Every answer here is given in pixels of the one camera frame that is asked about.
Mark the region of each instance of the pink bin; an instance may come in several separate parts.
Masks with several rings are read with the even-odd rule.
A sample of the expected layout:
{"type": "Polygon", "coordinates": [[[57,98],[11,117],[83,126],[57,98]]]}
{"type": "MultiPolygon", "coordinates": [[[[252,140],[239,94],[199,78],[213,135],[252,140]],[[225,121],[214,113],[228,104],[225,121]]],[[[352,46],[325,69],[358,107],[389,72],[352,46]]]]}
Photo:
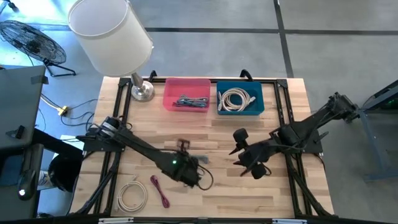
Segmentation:
{"type": "Polygon", "coordinates": [[[204,78],[168,78],[164,88],[163,106],[169,111],[207,112],[210,104],[210,80],[204,78]],[[205,108],[173,106],[181,95],[189,98],[207,97],[205,108]]]}

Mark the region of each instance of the concrete floor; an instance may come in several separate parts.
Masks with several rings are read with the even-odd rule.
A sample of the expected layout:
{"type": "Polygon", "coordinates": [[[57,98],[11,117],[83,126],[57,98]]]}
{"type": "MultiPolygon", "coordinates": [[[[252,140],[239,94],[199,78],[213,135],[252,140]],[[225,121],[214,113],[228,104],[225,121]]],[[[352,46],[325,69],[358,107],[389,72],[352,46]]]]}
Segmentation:
{"type": "MultiPolygon", "coordinates": [[[[45,25],[65,25],[74,0],[15,0],[19,14],[5,8],[0,21],[15,19],[45,25]]],[[[286,29],[398,30],[395,0],[280,0],[286,29]]],[[[133,0],[146,27],[277,29],[273,0],[133,0]]],[[[64,66],[76,77],[51,78],[44,93],[60,105],[73,106],[96,98],[102,77],[92,67],[73,34],[63,26],[44,32],[67,52],[64,66]]],[[[235,76],[243,68],[255,77],[286,77],[279,34],[151,32],[155,49],[141,71],[148,75],[235,76]]],[[[396,35],[287,35],[294,77],[304,78],[312,110],[335,91],[361,105],[370,95],[397,79],[396,35]]],[[[25,65],[26,55],[0,42],[0,64],[25,65]]],[[[66,127],[53,109],[40,104],[46,132],[77,135],[84,127],[66,127]]],[[[95,102],[74,111],[94,111],[95,102]]],[[[39,127],[43,127],[38,116],[39,127]]],[[[335,213],[345,218],[397,222],[398,180],[364,183],[362,176],[376,171],[375,161],[359,120],[330,122],[322,128],[326,176],[335,213]]],[[[47,167],[52,153],[46,152],[47,167]]],[[[64,215],[70,194],[42,191],[39,211],[64,215]]]]}

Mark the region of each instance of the wooden table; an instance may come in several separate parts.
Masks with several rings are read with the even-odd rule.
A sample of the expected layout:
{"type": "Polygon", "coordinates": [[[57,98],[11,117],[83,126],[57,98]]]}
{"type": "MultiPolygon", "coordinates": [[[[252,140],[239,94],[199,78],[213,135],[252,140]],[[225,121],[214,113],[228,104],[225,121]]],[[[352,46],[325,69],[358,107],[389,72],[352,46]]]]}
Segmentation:
{"type": "MultiPolygon", "coordinates": [[[[310,114],[304,81],[301,78],[291,78],[287,81],[295,120],[300,121],[310,114]]],[[[95,123],[100,124],[105,117],[112,115],[118,82],[118,78],[104,78],[95,111],[95,123]]],[[[131,215],[113,210],[112,216],[293,217],[286,163],[282,154],[272,156],[266,164],[272,170],[272,175],[259,180],[253,179],[251,174],[239,177],[243,168],[233,165],[237,160],[237,154],[228,155],[234,149],[235,141],[232,134],[235,130],[246,128],[250,144],[269,138],[268,133],[279,127],[272,85],[263,85],[266,109],[260,116],[217,115],[215,84],[211,86],[210,109],[207,113],[167,111],[162,105],[164,84],[159,83],[154,86],[156,94],[152,101],[148,103],[132,101],[130,104],[127,121],[132,124],[134,134],[160,148],[175,148],[178,138],[190,140],[190,154],[209,157],[210,163],[204,166],[213,173],[215,182],[207,191],[202,191],[198,187],[193,189],[184,187],[183,183],[175,182],[163,175],[152,161],[128,148],[122,154],[115,194],[131,180],[133,174],[138,174],[137,180],[142,182],[148,191],[148,201],[139,213],[131,215]],[[170,201],[170,208],[162,206],[159,193],[149,180],[151,175],[159,178],[160,186],[170,201]]],[[[122,114],[125,92],[126,90],[119,114],[122,114]]],[[[285,108],[282,90],[280,92],[285,108]]],[[[81,208],[98,185],[103,157],[104,153],[96,152],[83,162],[71,212],[81,208]]],[[[320,160],[314,155],[305,154],[303,164],[308,187],[324,208],[333,213],[328,184],[320,160]]],[[[209,175],[206,175],[202,181],[202,185],[206,186],[210,181],[209,175]]],[[[101,211],[106,204],[107,195],[108,187],[104,190],[101,211]]],[[[300,190],[298,197],[300,208],[304,211],[300,190]]],[[[132,205],[138,200],[140,197],[137,189],[132,188],[125,193],[124,201],[127,204],[132,205]]]]}

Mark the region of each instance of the silver lamp base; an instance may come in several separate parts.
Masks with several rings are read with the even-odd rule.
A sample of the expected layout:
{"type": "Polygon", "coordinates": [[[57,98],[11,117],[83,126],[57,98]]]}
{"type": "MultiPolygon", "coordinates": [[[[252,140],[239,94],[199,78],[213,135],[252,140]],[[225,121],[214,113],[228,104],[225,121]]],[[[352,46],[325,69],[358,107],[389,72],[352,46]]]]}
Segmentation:
{"type": "Polygon", "coordinates": [[[141,87],[133,85],[131,88],[131,96],[139,102],[150,101],[154,95],[154,86],[148,81],[143,81],[141,87]]]}

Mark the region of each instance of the white lampshade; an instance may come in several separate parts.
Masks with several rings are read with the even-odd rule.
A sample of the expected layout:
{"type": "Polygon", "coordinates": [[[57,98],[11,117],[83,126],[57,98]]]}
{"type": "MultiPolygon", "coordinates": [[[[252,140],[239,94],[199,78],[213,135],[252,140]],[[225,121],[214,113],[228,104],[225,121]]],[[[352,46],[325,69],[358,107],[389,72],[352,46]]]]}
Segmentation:
{"type": "Polygon", "coordinates": [[[152,39],[128,0],[79,0],[68,13],[68,24],[103,75],[131,75],[152,52],[152,39]]]}

